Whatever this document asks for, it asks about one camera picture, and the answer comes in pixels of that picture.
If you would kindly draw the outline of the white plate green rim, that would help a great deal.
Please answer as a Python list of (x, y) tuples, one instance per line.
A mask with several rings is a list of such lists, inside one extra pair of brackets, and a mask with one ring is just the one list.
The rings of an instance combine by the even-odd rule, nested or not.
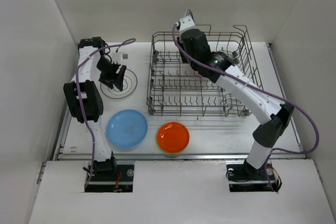
[(104, 84), (100, 84), (100, 91), (101, 93), (110, 99), (123, 99), (130, 96), (138, 86), (138, 78), (137, 75), (130, 69), (126, 69), (123, 83), (122, 83), (122, 90), (119, 90), (115, 84), (112, 87), (108, 87)]

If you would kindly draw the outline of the blue plate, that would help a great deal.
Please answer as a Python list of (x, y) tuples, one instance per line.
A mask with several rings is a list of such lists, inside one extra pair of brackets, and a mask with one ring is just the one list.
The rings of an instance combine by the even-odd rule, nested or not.
[(127, 109), (114, 114), (106, 126), (106, 137), (113, 147), (130, 151), (145, 139), (148, 122), (137, 110)]

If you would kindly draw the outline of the orange plate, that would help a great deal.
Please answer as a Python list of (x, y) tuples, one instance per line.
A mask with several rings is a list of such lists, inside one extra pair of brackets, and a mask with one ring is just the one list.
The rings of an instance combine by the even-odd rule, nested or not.
[(156, 142), (158, 147), (169, 154), (184, 151), (190, 142), (190, 133), (186, 126), (179, 122), (163, 124), (157, 132)]

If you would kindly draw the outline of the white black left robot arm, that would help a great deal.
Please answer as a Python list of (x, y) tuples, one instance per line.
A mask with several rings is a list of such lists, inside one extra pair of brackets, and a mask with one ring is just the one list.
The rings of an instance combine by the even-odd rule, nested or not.
[(92, 143), (89, 177), (105, 180), (114, 179), (118, 168), (104, 136), (101, 122), (104, 105), (93, 78), (98, 72), (100, 84), (122, 91), (127, 69), (126, 66), (105, 57), (109, 48), (101, 37), (82, 39), (78, 45), (80, 56), (75, 75), (63, 86), (71, 116), (86, 127)]

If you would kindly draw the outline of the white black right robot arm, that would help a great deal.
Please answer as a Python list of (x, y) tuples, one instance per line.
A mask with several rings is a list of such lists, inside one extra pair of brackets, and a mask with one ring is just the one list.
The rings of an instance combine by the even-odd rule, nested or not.
[(193, 70), (231, 93), (258, 120), (259, 126), (253, 132), (254, 143), (243, 166), (246, 177), (256, 178), (287, 128), (294, 107), (257, 91), (256, 85), (241, 72), (232, 57), (222, 51), (211, 51), (206, 35), (199, 29), (180, 32), (176, 42)]

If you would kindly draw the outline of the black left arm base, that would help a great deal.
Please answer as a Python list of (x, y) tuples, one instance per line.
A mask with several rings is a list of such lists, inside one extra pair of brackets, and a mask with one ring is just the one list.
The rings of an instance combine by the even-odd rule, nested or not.
[(132, 193), (135, 167), (134, 164), (121, 164), (117, 166), (116, 174), (95, 175), (92, 174), (90, 182), (90, 172), (87, 170), (84, 190), (86, 193)]

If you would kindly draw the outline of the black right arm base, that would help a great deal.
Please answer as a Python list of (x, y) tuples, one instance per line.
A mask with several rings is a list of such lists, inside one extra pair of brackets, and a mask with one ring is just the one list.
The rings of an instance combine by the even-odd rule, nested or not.
[(268, 163), (267, 168), (254, 171), (245, 164), (226, 164), (226, 178), (231, 193), (245, 192), (278, 192), (282, 187), (282, 179), (278, 172)]

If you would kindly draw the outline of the aluminium front rail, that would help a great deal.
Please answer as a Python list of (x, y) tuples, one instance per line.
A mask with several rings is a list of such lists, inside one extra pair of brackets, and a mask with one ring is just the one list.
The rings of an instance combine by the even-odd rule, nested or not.
[[(114, 154), (118, 160), (239, 160), (245, 159), (246, 154)], [(91, 160), (90, 154), (57, 154), (55, 161), (71, 161), (71, 160)]]

